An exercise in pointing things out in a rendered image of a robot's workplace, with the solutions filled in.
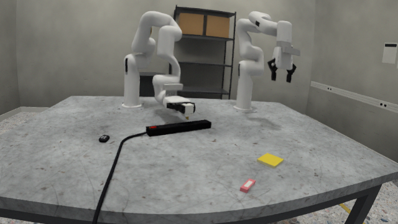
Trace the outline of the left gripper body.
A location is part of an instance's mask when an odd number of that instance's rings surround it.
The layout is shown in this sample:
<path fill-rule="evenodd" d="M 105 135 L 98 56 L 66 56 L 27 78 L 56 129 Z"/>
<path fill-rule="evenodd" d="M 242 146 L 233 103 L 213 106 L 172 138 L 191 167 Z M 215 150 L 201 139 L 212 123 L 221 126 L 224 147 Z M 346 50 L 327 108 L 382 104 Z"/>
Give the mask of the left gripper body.
<path fill-rule="evenodd" d="M 275 65 L 277 68 L 291 70 L 293 64 L 293 56 L 291 54 L 283 53 L 282 47 L 275 47 L 272 59 L 275 58 Z"/>

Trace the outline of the black power strip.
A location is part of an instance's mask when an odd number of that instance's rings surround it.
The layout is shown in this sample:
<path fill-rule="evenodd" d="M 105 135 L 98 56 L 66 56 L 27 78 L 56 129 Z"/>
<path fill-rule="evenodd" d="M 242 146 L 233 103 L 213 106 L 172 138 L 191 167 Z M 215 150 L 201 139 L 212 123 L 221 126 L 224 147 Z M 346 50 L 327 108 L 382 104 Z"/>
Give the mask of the black power strip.
<path fill-rule="evenodd" d="M 198 121 L 189 121 L 183 123 L 163 124 L 157 126 L 146 126 L 147 135 L 161 136 L 167 134 L 184 133 L 189 131 L 197 131 L 201 129 L 211 128 L 211 122 L 204 119 Z"/>

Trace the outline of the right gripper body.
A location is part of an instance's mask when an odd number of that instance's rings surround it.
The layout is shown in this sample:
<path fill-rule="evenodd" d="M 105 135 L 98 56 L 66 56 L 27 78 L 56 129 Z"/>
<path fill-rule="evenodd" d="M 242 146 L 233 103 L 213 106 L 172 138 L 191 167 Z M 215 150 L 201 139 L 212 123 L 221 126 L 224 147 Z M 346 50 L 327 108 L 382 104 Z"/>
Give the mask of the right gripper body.
<path fill-rule="evenodd" d="M 170 96 L 169 96 L 169 94 L 170 94 Z M 167 109 L 167 110 L 169 110 L 169 111 L 171 111 L 171 112 L 179 112 L 179 111 L 176 111 L 175 109 L 170 109 L 170 108 L 167 108 L 167 103 L 172 103 L 173 105 L 175 104 L 175 103 L 179 103 L 179 104 L 185 104 L 185 103 L 183 103 L 183 102 L 190 102 L 190 100 L 188 100 L 188 99 L 186 99 L 186 98 L 183 98 L 183 97 L 181 97 L 181 96 L 177 96 L 176 94 L 175 95 L 173 95 L 173 93 L 172 93 L 172 95 L 171 95 L 171 93 L 169 93 L 168 95 L 166 95 L 165 97 L 164 97 L 164 99 L 163 99 L 163 105 L 164 105 L 164 107 Z"/>

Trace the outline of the small red block with white top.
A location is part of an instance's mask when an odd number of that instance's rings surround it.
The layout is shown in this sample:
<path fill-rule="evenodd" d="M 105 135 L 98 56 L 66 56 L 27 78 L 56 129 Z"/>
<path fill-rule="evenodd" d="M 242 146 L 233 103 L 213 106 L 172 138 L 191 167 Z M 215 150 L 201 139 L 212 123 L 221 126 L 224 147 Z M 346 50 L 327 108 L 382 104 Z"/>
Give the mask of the small red block with white top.
<path fill-rule="evenodd" d="M 255 184 L 255 180 L 248 179 L 240 188 L 240 191 L 247 193 Z"/>

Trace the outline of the yellow flat block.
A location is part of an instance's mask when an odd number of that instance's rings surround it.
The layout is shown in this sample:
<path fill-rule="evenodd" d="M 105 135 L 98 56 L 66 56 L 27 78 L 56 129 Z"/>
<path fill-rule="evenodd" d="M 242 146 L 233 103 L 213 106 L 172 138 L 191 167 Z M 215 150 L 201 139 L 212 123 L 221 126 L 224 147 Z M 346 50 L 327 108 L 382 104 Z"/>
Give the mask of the yellow flat block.
<path fill-rule="evenodd" d="M 269 153 L 267 153 L 257 159 L 257 162 L 264 164 L 266 166 L 269 166 L 273 169 L 275 169 L 278 165 L 283 163 L 283 161 L 284 161 L 283 159 L 281 159 L 277 156 L 273 156 L 272 154 L 269 154 Z"/>

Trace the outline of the white plug-in charger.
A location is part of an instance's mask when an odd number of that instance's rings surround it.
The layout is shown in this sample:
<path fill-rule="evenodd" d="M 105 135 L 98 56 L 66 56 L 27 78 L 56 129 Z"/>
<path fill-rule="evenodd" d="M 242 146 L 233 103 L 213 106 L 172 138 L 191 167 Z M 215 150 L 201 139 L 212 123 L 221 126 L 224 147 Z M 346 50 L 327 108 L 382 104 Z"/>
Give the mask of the white plug-in charger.
<path fill-rule="evenodd" d="M 194 105 L 191 103 L 187 103 L 187 104 L 182 104 L 185 106 L 185 113 L 182 113 L 182 116 L 186 117 L 185 119 L 188 120 L 189 116 L 193 116 L 193 107 Z"/>

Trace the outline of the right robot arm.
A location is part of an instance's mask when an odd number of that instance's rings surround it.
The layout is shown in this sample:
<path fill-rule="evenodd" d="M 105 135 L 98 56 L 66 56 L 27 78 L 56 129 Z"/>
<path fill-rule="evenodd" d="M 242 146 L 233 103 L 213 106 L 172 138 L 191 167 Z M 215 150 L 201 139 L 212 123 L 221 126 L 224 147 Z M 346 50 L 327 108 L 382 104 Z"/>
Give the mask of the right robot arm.
<path fill-rule="evenodd" d="M 174 42 L 182 38 L 182 31 L 170 15 L 149 11 L 142 15 L 131 46 L 133 52 L 140 54 L 129 54 L 124 58 L 123 108 L 136 109 L 142 106 L 139 103 L 140 75 L 138 69 L 146 68 L 150 64 L 155 50 L 155 40 L 149 38 L 152 32 L 151 26 L 161 27 L 157 56 L 164 58 L 172 66 L 172 75 L 155 75 L 153 77 L 155 100 L 163 105 L 166 95 L 169 93 L 177 95 L 177 90 L 183 89 L 183 84 L 180 83 L 180 66 L 174 57 Z"/>

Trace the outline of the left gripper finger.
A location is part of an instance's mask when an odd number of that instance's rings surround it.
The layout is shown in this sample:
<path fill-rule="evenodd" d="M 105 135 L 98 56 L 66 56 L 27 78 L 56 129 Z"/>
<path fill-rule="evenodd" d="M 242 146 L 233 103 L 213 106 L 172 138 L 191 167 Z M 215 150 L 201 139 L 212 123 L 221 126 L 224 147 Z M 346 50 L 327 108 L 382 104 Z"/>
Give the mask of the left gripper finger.
<path fill-rule="evenodd" d="M 272 63 L 274 63 L 274 62 L 275 62 L 275 58 L 270 60 L 270 61 L 268 61 L 267 64 L 268 64 L 268 66 L 269 66 L 269 68 L 270 68 L 270 70 L 272 72 L 272 75 L 271 75 L 272 79 L 271 80 L 276 81 L 276 74 L 277 74 L 276 70 L 278 68 L 276 67 L 276 65 L 272 66 Z"/>
<path fill-rule="evenodd" d="M 288 74 L 287 74 L 287 81 L 286 82 L 289 82 L 289 83 L 291 82 L 292 75 L 293 75 L 295 69 L 297 68 L 294 64 L 292 65 L 292 67 L 293 68 L 291 70 L 287 70 Z"/>

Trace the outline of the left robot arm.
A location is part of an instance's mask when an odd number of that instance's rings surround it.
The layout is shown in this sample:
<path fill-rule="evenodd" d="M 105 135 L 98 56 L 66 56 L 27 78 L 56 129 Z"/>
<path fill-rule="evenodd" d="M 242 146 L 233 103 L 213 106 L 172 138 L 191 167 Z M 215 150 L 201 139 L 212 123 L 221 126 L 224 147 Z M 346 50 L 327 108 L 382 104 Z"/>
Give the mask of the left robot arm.
<path fill-rule="evenodd" d="M 264 74 L 264 56 L 260 47 L 252 45 L 248 32 L 263 33 L 277 37 L 276 47 L 282 47 L 282 52 L 300 56 L 301 50 L 292 46 L 292 24 L 287 21 L 272 22 L 268 14 L 253 11 L 249 19 L 239 19 L 236 30 L 239 37 L 240 56 L 245 59 L 238 64 L 238 93 L 234 109 L 252 111 L 252 80 L 250 76 L 261 77 Z M 292 48 L 291 48 L 292 47 Z"/>

